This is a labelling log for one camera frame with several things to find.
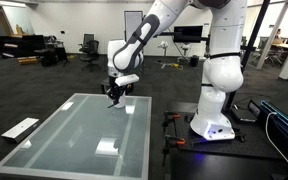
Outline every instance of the glass table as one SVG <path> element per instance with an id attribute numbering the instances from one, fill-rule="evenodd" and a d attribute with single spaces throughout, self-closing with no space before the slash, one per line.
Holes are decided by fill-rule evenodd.
<path id="1" fill-rule="evenodd" d="M 148 179 L 151 97 L 74 94 L 0 162 L 0 175 Z"/>

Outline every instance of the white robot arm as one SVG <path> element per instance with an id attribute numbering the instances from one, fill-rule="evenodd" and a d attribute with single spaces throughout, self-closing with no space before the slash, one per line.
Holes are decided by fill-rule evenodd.
<path id="1" fill-rule="evenodd" d="M 118 73 L 123 76 L 123 73 L 130 72 L 142 62 L 140 54 L 146 43 L 173 24 L 189 5 L 199 9 L 210 8 L 213 13 L 211 56 L 204 62 L 202 90 L 191 128 L 210 141 L 233 139 L 235 133 L 231 123 L 221 110 L 225 93 L 237 90 L 243 83 L 239 51 L 247 0 L 156 0 L 132 37 L 114 51 L 111 62 L 116 76 L 110 76 L 111 85 L 116 86 L 114 78 L 120 77 Z"/>

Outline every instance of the cable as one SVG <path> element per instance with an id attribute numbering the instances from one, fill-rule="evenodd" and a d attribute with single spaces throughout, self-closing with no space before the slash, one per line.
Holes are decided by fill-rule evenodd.
<path id="1" fill-rule="evenodd" d="M 267 118 L 266 118 L 266 124 L 265 124 L 265 133 L 266 133 L 266 136 L 268 138 L 268 140 L 271 142 L 271 144 L 275 147 L 275 149 L 282 155 L 282 157 L 286 160 L 286 162 L 288 163 L 288 159 L 284 156 L 284 154 L 276 147 L 276 145 L 273 143 L 273 141 L 271 140 L 270 136 L 268 135 L 268 130 L 267 130 L 267 127 L 268 127 L 268 121 L 270 119 L 270 116 L 274 114 L 274 115 L 277 115 L 276 112 L 271 112 L 267 115 Z"/>
<path id="2" fill-rule="evenodd" d="M 247 100 L 247 99 L 250 99 L 250 98 L 253 98 L 253 97 L 259 97 L 259 96 L 271 98 L 271 96 L 259 94 L 259 95 L 256 95 L 256 96 L 249 96 L 249 97 L 247 97 L 247 98 L 243 98 L 243 99 L 241 99 L 241 100 L 239 100 L 239 101 L 234 102 L 234 104 L 238 104 L 238 103 L 240 103 L 240 102 L 242 102 L 242 101 L 245 101 L 245 100 Z"/>
<path id="3" fill-rule="evenodd" d="M 197 78 L 200 82 L 202 82 L 202 80 L 198 77 L 197 72 L 195 71 L 194 67 L 192 67 L 192 69 L 193 69 L 193 71 L 194 71 L 194 74 L 195 74 L 196 78 Z"/>
<path id="4" fill-rule="evenodd" d="M 162 65 L 162 69 L 164 69 L 165 66 L 171 66 L 173 68 L 176 68 L 177 70 L 183 70 L 184 69 L 184 66 L 176 64 L 176 63 L 165 63 L 165 62 L 162 62 L 160 60 L 155 61 L 155 63 L 161 64 Z"/>
<path id="5" fill-rule="evenodd" d="M 240 92 L 237 92 L 236 94 L 253 94 L 253 95 L 267 96 L 267 95 L 264 95 L 264 94 L 258 94 L 258 93 L 240 93 Z"/>

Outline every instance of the gray floor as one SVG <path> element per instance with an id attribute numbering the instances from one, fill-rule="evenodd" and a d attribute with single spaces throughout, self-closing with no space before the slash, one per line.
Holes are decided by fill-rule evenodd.
<path id="1" fill-rule="evenodd" d="M 133 93 L 136 96 L 151 96 L 153 100 L 149 168 L 151 180 L 164 177 L 164 169 L 161 168 L 163 143 L 160 125 L 166 104 L 173 101 L 197 102 L 200 94 L 200 81 L 192 68 L 185 66 L 182 71 L 171 67 L 161 69 L 155 63 L 158 59 L 146 58 L 144 74 L 140 75 L 140 82 L 136 84 Z M 167 58 L 163 61 L 175 62 L 175 59 Z M 44 121 L 74 93 L 101 93 L 100 83 L 107 77 L 107 73 L 103 69 L 81 71 L 84 65 L 76 59 L 65 67 L 61 64 L 53 67 L 42 67 L 40 64 L 21 66 L 14 59 L 0 60 L 0 136 L 26 117 Z M 201 67 L 202 63 L 195 68 L 200 79 Z M 245 82 L 238 90 L 235 101 L 250 96 L 273 96 L 287 87 L 288 83 L 277 80 L 270 70 L 259 71 L 247 67 Z M 246 106 L 247 102 L 245 100 L 239 105 Z M 0 160 L 15 147 L 15 144 L 8 144 L 0 137 Z"/>
<path id="2" fill-rule="evenodd" d="M 258 63 L 258 58 L 254 62 L 251 62 L 253 59 L 254 59 L 254 56 L 253 57 L 251 56 L 249 58 L 249 64 L 252 65 L 251 67 L 255 68 Z M 278 78 L 278 76 L 280 75 L 282 71 L 282 66 L 278 65 L 276 62 L 275 64 L 272 65 L 270 61 L 266 61 L 262 66 L 262 70 L 265 72 L 271 73 L 276 78 Z"/>

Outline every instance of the desk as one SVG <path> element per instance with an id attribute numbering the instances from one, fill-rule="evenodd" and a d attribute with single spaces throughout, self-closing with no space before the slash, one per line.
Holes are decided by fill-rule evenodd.
<path id="1" fill-rule="evenodd" d="M 272 44 L 272 46 L 288 49 L 288 44 Z"/>
<path id="2" fill-rule="evenodd" d="M 74 94 L 0 162 L 0 174 L 38 179 L 148 179 L 150 97 L 107 107 L 106 95 Z"/>
<path id="3" fill-rule="evenodd" d="M 167 106 L 168 111 L 175 112 L 195 112 L 196 108 L 197 104 L 194 103 L 170 103 Z M 254 180 L 271 179 L 271 174 L 288 174 L 288 165 L 283 160 L 215 155 L 177 149 L 171 150 L 170 166 L 172 180 Z"/>

